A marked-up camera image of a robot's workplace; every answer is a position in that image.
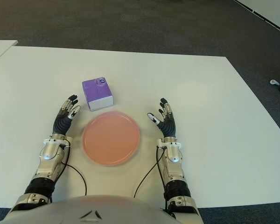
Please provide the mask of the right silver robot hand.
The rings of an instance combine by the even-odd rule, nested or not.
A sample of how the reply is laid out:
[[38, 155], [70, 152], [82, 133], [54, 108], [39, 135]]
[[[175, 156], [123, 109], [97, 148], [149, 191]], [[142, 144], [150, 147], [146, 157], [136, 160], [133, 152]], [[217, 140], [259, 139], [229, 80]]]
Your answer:
[[175, 138], [176, 126], [175, 126], [175, 119], [171, 106], [165, 98], [160, 99], [160, 106], [161, 109], [159, 109], [159, 113], [162, 115], [163, 121], [159, 120], [152, 113], [148, 113], [147, 116], [159, 128], [164, 138], [166, 137]]

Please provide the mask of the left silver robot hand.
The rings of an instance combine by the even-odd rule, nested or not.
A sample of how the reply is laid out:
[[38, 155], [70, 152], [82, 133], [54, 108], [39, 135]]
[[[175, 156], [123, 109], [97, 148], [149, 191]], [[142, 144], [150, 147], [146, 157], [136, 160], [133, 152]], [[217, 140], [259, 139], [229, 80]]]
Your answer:
[[71, 95], [62, 104], [53, 124], [52, 134], [66, 135], [81, 106], [77, 105], [77, 95]]

